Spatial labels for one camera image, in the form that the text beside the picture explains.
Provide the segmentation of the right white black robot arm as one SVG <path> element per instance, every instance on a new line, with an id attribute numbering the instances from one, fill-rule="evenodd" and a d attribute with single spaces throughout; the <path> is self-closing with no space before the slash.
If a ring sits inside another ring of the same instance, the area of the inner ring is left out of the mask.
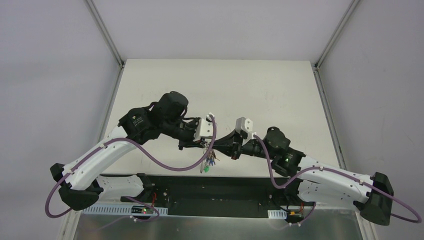
<path id="1" fill-rule="evenodd" d="M 269 127 L 262 140 L 234 130 L 216 140 L 213 149 L 237 160 L 241 155 L 269 158 L 270 170 L 285 183 L 284 200 L 290 205 L 300 201 L 319 202 L 359 212 L 369 222 L 390 224 L 394 195 L 387 175 L 350 172 L 324 164 L 310 155 L 290 147 L 291 141 L 277 127 Z"/>

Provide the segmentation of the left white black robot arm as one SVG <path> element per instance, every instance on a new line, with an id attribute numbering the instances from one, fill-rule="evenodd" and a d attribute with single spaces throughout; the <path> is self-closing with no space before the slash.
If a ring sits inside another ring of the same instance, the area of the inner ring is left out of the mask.
<path id="1" fill-rule="evenodd" d="M 103 176 L 103 172 L 127 153 L 166 135 L 184 143 L 216 138 L 215 117 L 186 117 L 187 98 L 179 92 L 165 93 L 145 107 L 132 108 L 90 151 L 68 164 L 50 168 L 56 181 L 54 191 L 74 211 L 84 210 L 98 201 L 137 198 L 147 202 L 153 189 L 143 174 Z"/>

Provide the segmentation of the metal keyring with coloured keys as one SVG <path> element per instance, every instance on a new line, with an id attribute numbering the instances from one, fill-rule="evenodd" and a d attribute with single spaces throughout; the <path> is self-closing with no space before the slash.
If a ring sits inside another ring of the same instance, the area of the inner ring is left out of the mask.
<path id="1" fill-rule="evenodd" d="M 211 167 L 216 165 L 216 161 L 220 160 L 217 158 L 214 149 L 208 150 L 210 145 L 209 142 L 203 141 L 201 145 L 203 147 L 203 153 L 207 153 L 206 158 L 200 164 L 200 173 L 203 174 L 207 173 L 211 169 Z"/>

